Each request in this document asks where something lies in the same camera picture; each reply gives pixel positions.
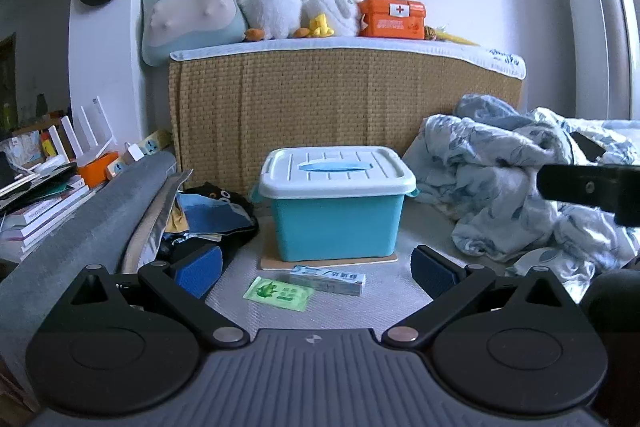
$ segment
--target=orange box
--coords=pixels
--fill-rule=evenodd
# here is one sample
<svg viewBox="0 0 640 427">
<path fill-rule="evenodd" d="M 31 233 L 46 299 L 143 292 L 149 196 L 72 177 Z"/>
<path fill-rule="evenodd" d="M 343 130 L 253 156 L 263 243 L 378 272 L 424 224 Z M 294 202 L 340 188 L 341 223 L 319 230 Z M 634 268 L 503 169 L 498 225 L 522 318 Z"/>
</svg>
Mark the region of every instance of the orange box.
<svg viewBox="0 0 640 427">
<path fill-rule="evenodd" d="M 89 188 L 94 188 L 107 181 L 107 166 L 117 158 L 118 153 L 109 152 L 97 160 L 87 163 L 84 167 L 78 167 L 78 174 L 82 176 L 84 183 Z"/>
<path fill-rule="evenodd" d="M 423 39 L 427 10 L 418 1 L 364 0 L 358 3 L 367 25 L 361 37 Z"/>
</svg>

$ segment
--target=woven bamboo mat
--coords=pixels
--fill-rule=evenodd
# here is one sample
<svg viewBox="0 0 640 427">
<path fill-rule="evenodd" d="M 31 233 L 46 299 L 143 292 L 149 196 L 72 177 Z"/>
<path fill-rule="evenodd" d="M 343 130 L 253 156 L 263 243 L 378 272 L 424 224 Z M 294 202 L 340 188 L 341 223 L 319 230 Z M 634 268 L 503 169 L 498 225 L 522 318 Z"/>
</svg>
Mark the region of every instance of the woven bamboo mat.
<svg viewBox="0 0 640 427">
<path fill-rule="evenodd" d="M 465 93 L 517 106 L 522 81 L 455 58 L 396 51 L 273 51 L 171 62 L 178 165 L 190 185 L 248 193 L 281 147 L 382 145 L 403 154 L 423 118 Z"/>
</svg>

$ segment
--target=toothpaste box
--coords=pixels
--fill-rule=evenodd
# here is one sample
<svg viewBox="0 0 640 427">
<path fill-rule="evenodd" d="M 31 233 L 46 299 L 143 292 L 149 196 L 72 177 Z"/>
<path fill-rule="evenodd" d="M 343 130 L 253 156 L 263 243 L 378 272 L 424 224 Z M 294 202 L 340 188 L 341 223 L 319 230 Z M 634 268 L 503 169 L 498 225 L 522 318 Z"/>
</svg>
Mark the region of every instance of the toothpaste box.
<svg viewBox="0 0 640 427">
<path fill-rule="evenodd" d="M 365 275 L 364 273 L 297 265 L 289 273 L 289 281 L 322 292 L 360 296 L 364 288 Z"/>
</svg>

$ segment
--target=massage pillow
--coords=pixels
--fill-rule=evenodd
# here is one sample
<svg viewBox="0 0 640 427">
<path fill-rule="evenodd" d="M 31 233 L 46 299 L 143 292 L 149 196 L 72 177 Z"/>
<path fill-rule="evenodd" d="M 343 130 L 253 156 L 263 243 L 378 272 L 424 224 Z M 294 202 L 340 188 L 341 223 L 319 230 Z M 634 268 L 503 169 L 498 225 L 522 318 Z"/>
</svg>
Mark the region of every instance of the massage pillow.
<svg viewBox="0 0 640 427">
<path fill-rule="evenodd" d="M 246 22 L 236 0 L 142 0 L 142 58 L 150 66 L 174 51 L 241 42 Z"/>
</svg>

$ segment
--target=orange plush foot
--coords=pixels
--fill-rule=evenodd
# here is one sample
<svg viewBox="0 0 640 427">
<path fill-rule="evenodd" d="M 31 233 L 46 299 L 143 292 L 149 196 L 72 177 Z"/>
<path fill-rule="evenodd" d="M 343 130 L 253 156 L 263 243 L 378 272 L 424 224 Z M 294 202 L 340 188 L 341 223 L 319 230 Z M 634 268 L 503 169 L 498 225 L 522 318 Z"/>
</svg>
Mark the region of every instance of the orange plush foot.
<svg viewBox="0 0 640 427">
<path fill-rule="evenodd" d="M 244 32 L 244 38 L 249 42 L 261 41 L 264 38 L 264 30 L 249 28 Z"/>
<path fill-rule="evenodd" d="M 308 37 L 311 30 L 309 28 L 300 28 L 293 32 L 293 38 L 301 39 L 303 37 Z"/>
</svg>

